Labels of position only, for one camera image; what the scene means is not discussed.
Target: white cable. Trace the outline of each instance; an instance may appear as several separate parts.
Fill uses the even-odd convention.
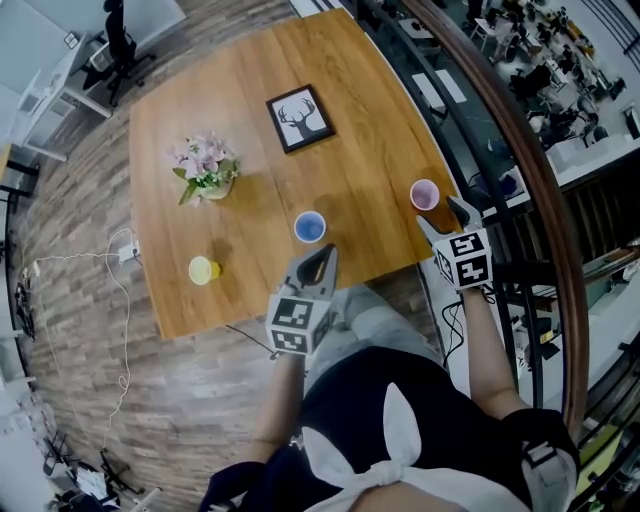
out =
[[[115,410],[109,415],[109,427],[107,428],[107,431],[104,434],[104,439],[103,439],[103,443],[102,443],[102,448],[103,449],[106,447],[107,436],[109,435],[109,432],[111,431],[111,429],[113,427],[113,417],[116,414],[118,414],[118,412],[120,412],[120,408],[122,407],[122,402],[123,402],[124,397],[126,396],[127,392],[129,391],[129,384],[131,382],[131,369],[129,368],[129,352],[128,352],[129,320],[131,319],[131,297],[129,296],[129,293],[127,292],[125,287],[122,286],[120,284],[120,282],[116,279],[116,277],[113,275],[113,271],[111,270],[111,266],[109,265],[109,256],[118,256],[117,253],[109,252],[109,249],[111,249],[111,244],[113,243],[113,240],[118,235],[120,235],[121,233],[124,233],[124,232],[128,232],[129,233],[129,236],[131,237],[131,244],[133,245],[133,233],[131,232],[131,230],[129,228],[124,228],[124,229],[121,229],[120,231],[116,232],[109,239],[109,243],[107,245],[107,250],[103,254],[80,253],[80,254],[73,254],[73,255],[70,255],[70,256],[47,256],[47,257],[44,257],[44,258],[37,258],[34,261],[34,263],[37,263],[37,262],[47,261],[47,260],[70,260],[70,259],[74,259],[74,258],[84,258],[84,257],[88,257],[88,256],[89,257],[93,257],[93,258],[102,258],[102,257],[104,257],[105,263],[107,265],[107,270],[109,271],[109,276],[111,276],[111,279],[113,280],[113,282],[116,284],[116,286],[118,286],[118,288],[120,288],[123,291],[123,293],[125,294],[125,296],[127,298],[127,319],[126,319],[126,322],[125,322],[125,329],[124,329],[124,364],[125,364],[125,368],[126,368],[126,372],[127,373],[126,373],[126,376],[125,375],[120,375],[118,377],[118,385],[122,389],[122,394],[120,395],[120,399],[118,400],[118,404],[117,404]],[[30,270],[27,270],[27,277],[30,277]],[[40,291],[42,289],[42,281],[40,279],[40,272],[37,273],[37,277],[38,277],[38,290],[37,291]],[[95,450],[95,446],[91,442],[91,438],[89,437],[86,429],[84,428],[84,425],[80,421],[80,416],[78,415],[78,411],[76,410],[76,407],[75,407],[75,400],[73,399],[73,397],[69,393],[69,389],[65,384],[64,377],[62,376],[62,370],[61,370],[60,365],[58,363],[58,358],[56,357],[56,352],[55,352],[55,349],[53,348],[53,343],[51,341],[51,334],[49,332],[49,325],[48,325],[47,319],[46,319],[46,317],[44,315],[44,305],[42,304],[42,293],[38,294],[38,301],[39,301],[39,305],[40,305],[40,313],[42,314],[42,318],[43,318],[43,321],[44,321],[45,332],[47,334],[47,341],[49,343],[49,349],[51,350],[51,354],[53,355],[53,361],[54,361],[54,363],[56,365],[56,368],[58,370],[58,376],[60,378],[60,381],[62,382],[62,385],[63,385],[63,388],[65,390],[65,393],[67,394],[67,398],[69,399],[69,402],[71,403],[71,408],[73,409],[73,413],[75,415],[76,421],[78,422],[78,425],[82,429],[82,432],[84,433],[84,436],[86,437],[87,441],[89,442],[89,445]]]
[[[71,256],[47,256],[46,258],[38,258],[34,261],[34,263],[37,263],[39,261],[47,261],[47,260],[71,260],[73,258],[84,258],[85,256],[93,256],[94,258],[103,258],[106,256],[118,256],[117,253],[115,252],[109,252],[109,249],[107,249],[107,252],[104,254],[93,254],[91,252],[84,252],[81,254],[73,254]]]
[[[129,232],[129,235],[131,236],[131,245],[133,245],[133,233],[131,232],[131,230],[129,228],[121,229],[120,231],[115,233],[109,240],[109,244],[107,245],[107,253],[106,253],[107,255],[109,254],[109,249],[111,249],[111,244],[113,243],[113,239],[117,237],[120,233],[124,233],[125,231]],[[118,282],[116,277],[113,275],[113,272],[111,271],[111,267],[109,266],[109,257],[107,255],[105,255],[104,261],[107,264],[107,270],[109,271],[109,275],[111,276],[111,279],[113,279],[113,282],[116,283],[118,288],[120,288],[124,292],[125,296],[127,297],[127,321],[124,325],[124,366],[127,370],[127,376],[125,377],[124,375],[120,375],[120,377],[118,377],[118,384],[122,388],[122,394],[120,395],[120,400],[118,401],[118,405],[116,406],[115,410],[109,415],[109,428],[107,428],[107,431],[104,433],[104,439],[102,440],[103,449],[106,448],[107,446],[107,436],[109,435],[109,432],[111,432],[111,428],[113,427],[113,417],[120,412],[120,407],[122,407],[122,401],[124,400],[124,397],[126,396],[126,394],[129,392],[129,384],[131,383],[131,369],[129,368],[129,351],[127,347],[129,343],[129,319],[131,318],[131,297],[129,296],[129,293],[127,292],[125,287],[122,286]]]

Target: strap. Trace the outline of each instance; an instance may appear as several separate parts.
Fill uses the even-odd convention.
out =
[[[549,445],[525,443],[522,473],[533,512],[564,512],[575,494],[577,469],[567,452]]]

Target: white ribbon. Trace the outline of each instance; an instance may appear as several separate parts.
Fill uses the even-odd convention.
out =
[[[411,467],[422,452],[420,430],[411,405],[394,383],[387,387],[382,421],[391,460],[377,462],[360,474],[320,432],[302,428],[311,471],[316,478],[342,489],[306,512],[347,512],[366,489],[396,482],[413,485],[470,512],[529,510],[507,488],[482,476],[446,468]]]

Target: gray pants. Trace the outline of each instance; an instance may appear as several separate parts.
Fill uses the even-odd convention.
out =
[[[367,347],[385,347],[442,364],[426,338],[385,300],[364,285],[340,290],[333,296],[338,320],[316,349],[305,380],[305,394],[341,360]]]

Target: yellow cup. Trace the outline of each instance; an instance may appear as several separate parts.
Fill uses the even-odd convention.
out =
[[[189,277],[194,284],[204,286],[220,277],[222,267],[204,256],[196,256],[189,263]]]

